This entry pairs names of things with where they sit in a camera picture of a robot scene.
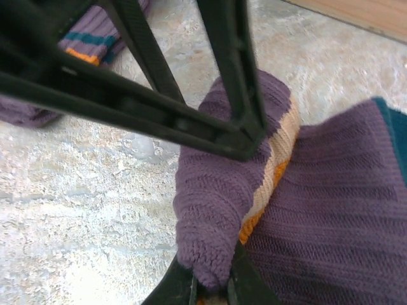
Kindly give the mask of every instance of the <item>black plastic frame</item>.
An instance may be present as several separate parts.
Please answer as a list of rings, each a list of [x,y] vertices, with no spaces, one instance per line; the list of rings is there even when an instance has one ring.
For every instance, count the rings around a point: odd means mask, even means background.
[[[197,0],[230,101],[229,122],[185,104],[137,0],[0,1],[0,92],[44,109],[248,160],[265,136],[266,121],[246,2]],[[94,4],[106,9],[153,90],[57,48]]]

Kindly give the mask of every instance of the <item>speckled concrete surface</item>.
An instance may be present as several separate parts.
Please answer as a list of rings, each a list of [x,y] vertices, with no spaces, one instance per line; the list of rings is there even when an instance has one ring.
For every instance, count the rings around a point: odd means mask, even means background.
[[[252,0],[258,65],[304,123],[371,95],[407,112],[407,46],[279,2]],[[193,1],[155,1],[151,26],[186,100],[216,78]],[[113,70],[146,83],[128,51]],[[176,251],[178,147],[78,118],[0,123],[0,304],[140,304]]]

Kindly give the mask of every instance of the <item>knitted textile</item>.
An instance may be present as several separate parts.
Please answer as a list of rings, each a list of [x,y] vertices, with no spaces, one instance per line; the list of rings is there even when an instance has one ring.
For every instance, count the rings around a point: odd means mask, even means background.
[[[139,0],[147,13],[151,0]],[[59,42],[59,47],[94,65],[108,66],[125,47],[107,13],[92,6]],[[0,95],[0,120],[24,127],[41,127],[60,114]]]
[[[179,262],[216,290],[240,238],[284,304],[407,304],[407,116],[373,98],[300,127],[288,87],[259,81],[268,132],[252,160],[181,148]],[[219,79],[200,111],[228,118]]]

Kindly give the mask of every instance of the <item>purple ribbed fabric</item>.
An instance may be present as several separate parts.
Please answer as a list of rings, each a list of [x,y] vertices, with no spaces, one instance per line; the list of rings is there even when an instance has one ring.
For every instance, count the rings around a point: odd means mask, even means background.
[[[178,259],[212,290],[226,283],[244,215],[265,184],[266,159],[284,151],[278,134],[288,125],[276,130],[276,122],[286,121],[272,109],[292,99],[271,75],[261,72],[260,79],[270,131],[252,160],[181,149]],[[224,113],[226,103],[216,83],[201,110]],[[245,244],[284,304],[407,304],[407,188],[400,166],[373,100],[298,130],[285,172]]]
[[[143,12],[149,12],[151,0],[139,0],[139,4]],[[67,51],[72,50],[89,57],[96,56],[103,67],[107,67],[115,55],[125,47],[124,41],[107,16],[107,13],[99,6],[92,6],[72,27],[69,34],[75,34],[76,36],[74,39],[71,36],[67,36],[61,40],[59,42],[60,48]],[[86,35],[88,37],[99,37],[99,40],[103,40],[103,42],[89,42]],[[34,107],[15,98],[0,95],[1,121],[17,126],[37,128],[59,116],[60,114],[58,113]]]

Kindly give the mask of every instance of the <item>cream stripe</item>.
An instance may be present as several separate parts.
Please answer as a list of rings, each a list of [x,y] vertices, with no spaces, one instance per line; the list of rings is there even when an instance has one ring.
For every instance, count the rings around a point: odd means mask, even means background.
[[[243,224],[266,207],[273,192],[275,167],[289,159],[293,150],[294,141],[300,129],[300,115],[297,101],[292,97],[290,101],[291,108],[283,115],[281,127],[268,141],[271,156],[265,166],[263,183],[253,194],[253,206],[243,218]]]

